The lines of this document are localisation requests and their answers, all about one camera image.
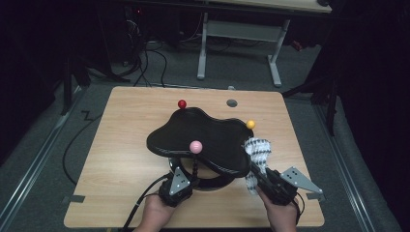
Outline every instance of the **dark background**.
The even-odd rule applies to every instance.
[[[323,76],[337,81],[363,158],[402,229],[408,231],[409,3],[333,1],[332,5],[334,15],[363,18],[353,25],[333,26],[295,19],[286,43],[324,45],[307,82]],[[1,162],[54,101],[53,91],[63,79],[69,57],[79,54],[107,72],[110,62],[132,61],[123,9],[123,5],[59,1],[0,3]],[[183,39],[180,31],[186,35],[194,31],[192,22],[198,19],[198,13],[167,9],[144,13],[152,19],[150,33],[174,45]],[[310,91],[328,90],[329,85],[325,82]]]

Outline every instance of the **desk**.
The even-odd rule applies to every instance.
[[[167,158],[151,153],[147,136],[164,125],[178,109],[178,100],[200,107],[217,119],[255,121],[254,136],[271,142],[267,163],[279,172],[294,165],[308,175],[296,134],[280,93],[231,90],[192,90],[116,87],[105,108],[65,217],[68,227],[122,227],[142,192],[170,168]],[[237,101],[236,107],[226,104]],[[300,226],[321,226],[324,218],[317,200],[304,197],[306,209]],[[131,227],[141,219],[143,205]],[[168,228],[269,227],[263,203],[250,195],[245,179],[214,191],[193,192],[176,211]]]
[[[211,3],[227,3],[252,7],[277,8],[282,10],[306,11],[314,13],[330,13],[330,7],[320,6],[316,0],[209,0]],[[281,80],[278,73],[277,59],[283,40],[286,36],[290,20],[284,20],[281,26],[267,26],[248,23],[227,22],[220,20],[208,20],[208,14],[205,13],[202,25],[202,44],[199,54],[198,79],[205,78],[206,71],[206,42],[208,36],[226,37],[235,39],[254,40],[262,42],[275,43],[272,55],[268,56],[268,64],[271,69],[271,76],[274,85],[281,86]]]

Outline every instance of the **wire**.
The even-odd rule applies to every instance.
[[[63,155],[63,170],[64,173],[66,174],[67,178],[70,180],[71,183],[73,183],[75,186],[77,184],[77,182],[72,178],[72,176],[69,174],[67,167],[66,167],[66,157],[67,157],[67,153],[69,152],[70,147],[73,145],[73,143],[75,142],[75,140],[79,137],[79,135],[85,130],[87,129],[92,123],[94,123],[95,121],[97,121],[99,118],[101,118],[103,115],[100,114],[99,116],[97,116],[96,118],[94,118],[93,120],[91,120],[87,125],[85,125],[74,137],[73,139],[70,141],[69,145],[67,145],[66,150],[64,151],[64,155]]]
[[[165,65],[163,67],[163,71],[162,71],[162,74],[161,74],[161,85],[162,85],[162,88],[165,88],[165,84],[163,83],[163,76],[165,75],[166,66],[167,66],[167,63],[168,63],[167,60],[166,60],[166,57],[164,55],[162,55],[160,52],[156,51],[156,50],[148,50],[148,51],[155,52],[155,53],[159,54],[160,56],[162,56],[163,61],[165,62]]]
[[[302,200],[302,205],[303,205],[303,208],[302,208],[302,211],[301,211],[301,208],[299,207],[299,204],[296,203],[295,199],[292,199],[292,203],[296,206],[296,210],[297,210],[296,224],[298,224],[298,223],[299,223],[299,218],[301,218],[301,215],[302,215],[302,214],[304,213],[304,211],[305,211],[305,200],[304,200],[304,198],[302,197],[302,195],[301,195],[299,192],[296,192],[296,193],[298,193],[299,197],[301,198],[301,200]]]
[[[141,68],[141,74],[140,74],[139,77],[136,79],[135,83],[133,84],[133,87],[135,87],[135,85],[139,82],[139,80],[142,78],[142,76],[144,76],[145,72],[146,72],[147,69],[148,69],[148,54],[147,54],[147,49],[144,49],[144,54],[145,54],[145,61],[146,61],[146,63],[145,63],[145,68],[144,68],[144,70],[142,70],[142,67],[140,67],[140,68]]]
[[[140,206],[142,200],[143,200],[146,196],[148,196],[148,195],[147,195],[147,192],[148,192],[154,185],[156,185],[158,182],[160,182],[161,180],[163,180],[163,179],[170,179],[170,178],[172,178],[172,173],[171,173],[171,172],[169,172],[169,173],[167,173],[167,174],[165,174],[165,175],[159,177],[159,178],[158,178],[156,181],[154,181],[148,188],[145,189],[145,191],[141,194],[141,196],[138,198],[138,200],[136,201],[135,205],[133,206],[132,211],[130,212],[129,217],[128,217],[126,223],[125,223],[124,226],[123,226],[123,230],[124,230],[124,231],[127,231],[127,230],[128,230],[129,225],[130,225],[130,223],[131,223],[131,221],[132,221],[133,216],[135,215],[136,210],[139,208],[139,206]]]
[[[193,32],[193,34],[192,34],[189,38],[180,41],[180,43],[188,42],[188,41],[196,40],[197,38],[200,38],[200,36],[196,36],[196,35],[198,34],[199,27],[201,26],[201,22],[202,22],[202,17],[203,17],[203,15],[204,15],[204,13],[201,13],[201,15],[199,16],[198,25],[196,26],[196,29],[195,29],[195,31]]]

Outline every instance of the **small ball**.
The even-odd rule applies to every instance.
[[[199,154],[202,151],[202,143],[199,141],[193,141],[190,144],[190,151],[194,154]]]
[[[178,107],[180,107],[180,109],[184,109],[185,107],[187,107],[187,102],[184,100],[179,100]]]
[[[255,122],[254,122],[253,120],[248,120],[248,121],[247,121],[247,128],[248,128],[249,130],[254,129],[254,128],[255,128]]]

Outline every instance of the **hand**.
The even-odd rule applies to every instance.
[[[158,232],[170,220],[176,208],[163,204],[157,194],[145,198],[145,208],[142,220],[133,232]]]
[[[272,230],[274,232],[296,232],[298,212],[296,207],[298,206],[293,203],[286,206],[275,205],[261,188],[256,187],[256,190],[265,205]]]

